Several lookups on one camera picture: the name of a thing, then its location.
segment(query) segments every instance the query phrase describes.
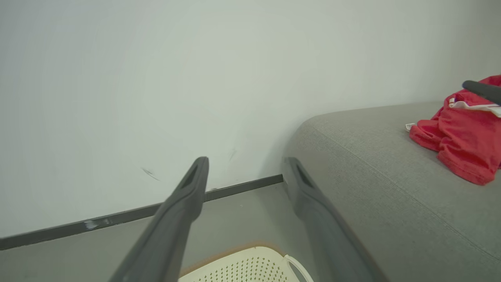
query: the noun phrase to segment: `red cloth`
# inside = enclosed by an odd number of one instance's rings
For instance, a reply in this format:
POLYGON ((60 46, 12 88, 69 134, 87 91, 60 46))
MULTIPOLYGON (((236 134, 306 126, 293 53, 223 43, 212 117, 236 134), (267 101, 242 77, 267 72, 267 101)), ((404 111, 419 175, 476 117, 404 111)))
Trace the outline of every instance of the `red cloth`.
MULTIPOLYGON (((501 86, 501 75, 480 82, 501 86)), ((456 175, 485 185, 501 168, 501 118, 489 111, 451 108, 451 98, 469 106, 492 104, 468 90, 456 92, 445 99, 431 120, 420 120, 413 126, 410 137, 438 151, 437 158, 456 175)))

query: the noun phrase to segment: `gray floor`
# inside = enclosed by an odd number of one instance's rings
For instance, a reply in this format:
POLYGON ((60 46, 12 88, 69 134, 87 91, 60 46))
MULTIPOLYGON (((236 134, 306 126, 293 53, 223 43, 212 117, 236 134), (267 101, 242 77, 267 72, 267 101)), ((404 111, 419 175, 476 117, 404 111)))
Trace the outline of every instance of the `gray floor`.
MULTIPOLYGON (((0 281, 106 281, 149 220, 2 251, 0 281)), ((254 241, 278 246, 316 278, 306 231, 282 183, 204 203, 182 267, 254 241)))

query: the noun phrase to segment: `white basket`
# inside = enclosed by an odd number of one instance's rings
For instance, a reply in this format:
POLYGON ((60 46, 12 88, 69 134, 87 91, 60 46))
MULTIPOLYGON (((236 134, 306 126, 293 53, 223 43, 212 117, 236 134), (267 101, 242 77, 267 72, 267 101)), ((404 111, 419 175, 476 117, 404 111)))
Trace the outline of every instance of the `white basket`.
POLYGON ((227 255, 184 275, 179 282, 299 282, 289 263, 307 282, 313 282, 297 260, 281 256, 267 247, 253 247, 227 255))

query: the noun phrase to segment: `gray sofa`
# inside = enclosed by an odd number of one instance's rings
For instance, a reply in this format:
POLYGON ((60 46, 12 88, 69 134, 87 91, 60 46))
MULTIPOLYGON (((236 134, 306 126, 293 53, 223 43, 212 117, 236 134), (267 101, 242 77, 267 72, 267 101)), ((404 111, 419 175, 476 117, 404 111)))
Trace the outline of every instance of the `gray sofa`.
POLYGON ((285 156, 302 162, 391 281, 501 281, 501 175, 483 187, 463 180, 405 131, 441 106, 319 115, 285 156))

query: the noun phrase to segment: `clothing tag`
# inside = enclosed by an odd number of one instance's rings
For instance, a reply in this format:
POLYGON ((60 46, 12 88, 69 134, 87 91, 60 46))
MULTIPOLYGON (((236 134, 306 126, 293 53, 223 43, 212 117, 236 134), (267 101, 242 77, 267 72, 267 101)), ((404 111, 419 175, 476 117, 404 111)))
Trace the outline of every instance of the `clothing tag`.
POLYGON ((467 110, 490 111, 493 114, 495 114, 497 117, 501 118, 501 106, 499 106, 497 104, 487 104, 487 105, 470 106, 470 105, 468 105, 464 101, 459 101, 459 102, 451 102, 451 103, 449 103, 449 107, 451 107, 451 108, 467 109, 467 110))
POLYGON ((410 132, 410 128, 411 128, 413 125, 417 125, 417 124, 415 124, 415 123, 408 123, 408 124, 406 124, 406 125, 405 125, 405 128, 406 128, 407 132, 410 132))

